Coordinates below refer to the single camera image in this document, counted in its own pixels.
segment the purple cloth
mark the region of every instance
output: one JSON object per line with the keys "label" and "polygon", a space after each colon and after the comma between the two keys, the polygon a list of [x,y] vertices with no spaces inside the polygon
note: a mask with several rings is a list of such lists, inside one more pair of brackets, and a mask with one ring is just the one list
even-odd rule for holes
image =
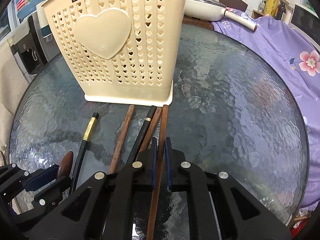
{"label": "purple cloth", "polygon": [[256,32],[226,18],[213,22],[214,29],[246,45],[268,62],[287,84],[302,112],[310,146],[310,170],[301,207],[314,210],[320,200],[319,54],[309,41],[282,21],[270,16],[255,21],[246,13],[230,11],[256,22]]}

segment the textured glass tabletop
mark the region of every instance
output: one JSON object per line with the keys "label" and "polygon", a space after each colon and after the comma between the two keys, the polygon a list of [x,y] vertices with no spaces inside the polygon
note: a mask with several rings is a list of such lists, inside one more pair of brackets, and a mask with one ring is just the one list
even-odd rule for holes
{"label": "textured glass tabletop", "polygon": [[[182,25],[167,136],[186,159],[235,177],[283,223],[294,216],[308,174],[304,122],[291,93],[254,52],[220,33]],[[78,186],[108,172],[128,106],[87,102],[61,55],[29,86],[14,118],[10,162],[30,172],[78,153],[93,112],[100,114]],[[137,106],[118,169],[133,146],[148,107]],[[146,233],[150,194],[136,197],[137,233]],[[23,211],[33,193],[17,197]],[[156,239],[189,239],[185,193],[160,194]]]}

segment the flower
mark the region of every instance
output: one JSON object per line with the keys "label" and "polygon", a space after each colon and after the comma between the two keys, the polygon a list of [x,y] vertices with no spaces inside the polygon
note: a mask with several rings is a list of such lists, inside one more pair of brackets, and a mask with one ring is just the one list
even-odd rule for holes
{"label": "flower", "polygon": [[257,25],[257,26],[260,26],[254,19],[252,19],[249,15],[247,15],[246,13],[242,13],[241,14],[241,17],[248,20],[249,22]]}
{"label": "flower", "polygon": [[302,71],[308,71],[308,74],[314,77],[317,73],[320,73],[320,56],[318,52],[313,50],[310,54],[307,51],[300,53],[300,59],[302,60],[299,63],[299,67]]}

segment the pink flower print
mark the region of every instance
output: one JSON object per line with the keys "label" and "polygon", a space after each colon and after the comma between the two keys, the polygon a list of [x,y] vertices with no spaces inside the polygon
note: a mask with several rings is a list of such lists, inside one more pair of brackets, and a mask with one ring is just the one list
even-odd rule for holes
{"label": "pink flower print", "polygon": [[320,73],[320,56],[318,52],[313,50],[310,54],[307,51],[300,53],[300,59],[302,60],[299,63],[299,67],[302,71],[308,71],[308,74],[314,77],[317,73]]}

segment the white pan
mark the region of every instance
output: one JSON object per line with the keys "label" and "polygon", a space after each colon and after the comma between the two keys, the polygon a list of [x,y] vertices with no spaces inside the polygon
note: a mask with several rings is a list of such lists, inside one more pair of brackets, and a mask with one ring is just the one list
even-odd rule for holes
{"label": "white pan", "polygon": [[201,20],[216,22],[224,16],[256,31],[257,25],[226,10],[226,6],[215,0],[186,0],[184,14]]}

